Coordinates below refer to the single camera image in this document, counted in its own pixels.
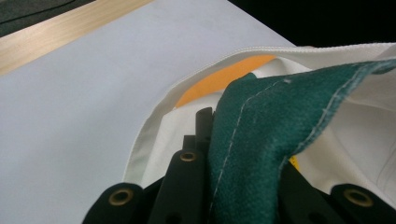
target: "black plastic part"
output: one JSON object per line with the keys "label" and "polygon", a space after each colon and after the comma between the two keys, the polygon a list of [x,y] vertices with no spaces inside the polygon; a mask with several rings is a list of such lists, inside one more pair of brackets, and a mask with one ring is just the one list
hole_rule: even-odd
{"label": "black plastic part", "polygon": [[173,156],[148,224],[202,224],[205,158],[201,151]]}
{"label": "black plastic part", "polygon": [[195,149],[207,155],[213,128],[212,107],[204,108],[196,113],[195,119]]}
{"label": "black plastic part", "polygon": [[139,186],[127,183],[114,185],[103,192],[82,223],[143,223],[141,213],[137,209],[142,200],[143,190]]}
{"label": "black plastic part", "polygon": [[183,149],[195,149],[195,135],[184,135]]}
{"label": "black plastic part", "polygon": [[396,211],[371,191],[356,185],[344,184],[332,188],[334,207],[348,223],[396,223]]}
{"label": "black plastic part", "polygon": [[345,223],[289,162],[282,171],[278,199],[282,224]]}

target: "metal grommet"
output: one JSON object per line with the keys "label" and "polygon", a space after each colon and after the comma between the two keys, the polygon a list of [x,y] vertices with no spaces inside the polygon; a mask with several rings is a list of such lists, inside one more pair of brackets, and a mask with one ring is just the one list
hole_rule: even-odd
{"label": "metal grommet", "polygon": [[108,198],[108,202],[114,206],[121,206],[132,200],[134,192],[131,189],[117,189]]}
{"label": "metal grommet", "polygon": [[374,204],[373,200],[367,194],[357,189],[346,189],[344,191],[344,197],[361,207],[371,207]]}
{"label": "metal grommet", "polygon": [[197,156],[193,152],[185,152],[180,155],[180,159],[183,161],[195,161]]}

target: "white surface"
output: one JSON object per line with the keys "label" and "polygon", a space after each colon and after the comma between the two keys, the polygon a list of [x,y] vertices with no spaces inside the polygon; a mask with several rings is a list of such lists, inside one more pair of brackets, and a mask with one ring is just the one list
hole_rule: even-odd
{"label": "white surface", "polygon": [[291,43],[227,1],[159,0],[0,77],[0,222],[81,222],[165,91],[252,46]]}

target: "white fabric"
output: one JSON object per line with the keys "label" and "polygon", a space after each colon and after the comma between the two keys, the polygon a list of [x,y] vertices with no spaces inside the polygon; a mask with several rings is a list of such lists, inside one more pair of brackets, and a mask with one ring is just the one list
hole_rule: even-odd
{"label": "white fabric", "polygon": [[80,223],[165,91],[252,46],[292,44],[225,0],[156,0],[0,77],[0,223]]}
{"label": "white fabric", "polygon": [[[125,179],[144,186],[157,180],[165,173],[171,155],[181,148],[182,137],[194,132],[191,122],[196,111],[213,106],[215,96],[208,96],[197,102],[167,114],[160,126],[161,117],[171,110],[171,106],[192,83],[215,71],[255,54],[275,54],[277,59],[253,71],[257,77],[271,77],[310,71],[339,63],[354,63],[369,60],[396,58],[392,44],[360,45],[335,49],[246,49],[223,59],[201,72],[183,80],[168,92],[168,95],[153,111],[137,138]],[[348,97],[339,112],[318,140],[297,156],[301,172],[316,188],[330,192],[332,186],[352,183],[367,188],[393,207],[396,201],[396,71],[385,75],[372,75]],[[189,118],[183,122],[177,118]],[[146,172],[136,174],[136,162],[149,158]]]}

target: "white cloth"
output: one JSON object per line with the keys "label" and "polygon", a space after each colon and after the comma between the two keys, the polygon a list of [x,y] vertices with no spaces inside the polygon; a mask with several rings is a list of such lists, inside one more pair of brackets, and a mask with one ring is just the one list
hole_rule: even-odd
{"label": "white cloth", "polygon": [[[277,59],[253,71],[256,77],[271,77],[340,63],[396,58],[396,45],[360,45],[333,49],[246,49],[214,63],[191,76],[191,79],[205,77],[252,54],[278,55]],[[183,135],[194,134],[195,113],[207,106],[215,108],[220,97],[218,92],[171,111],[172,102],[191,83],[186,79],[175,85],[153,111],[148,119],[150,125],[142,129],[141,134],[145,137],[138,138],[134,145],[126,180],[132,179],[133,182],[147,186],[162,177],[172,154],[181,149]],[[384,75],[368,76],[342,103],[317,141],[297,156],[300,171],[314,187],[329,193],[336,184],[356,184],[369,189],[396,208],[395,86],[396,70]],[[153,122],[162,117],[161,125]],[[142,166],[142,158],[148,158],[148,163],[143,165],[145,172],[137,174],[134,168]]]}

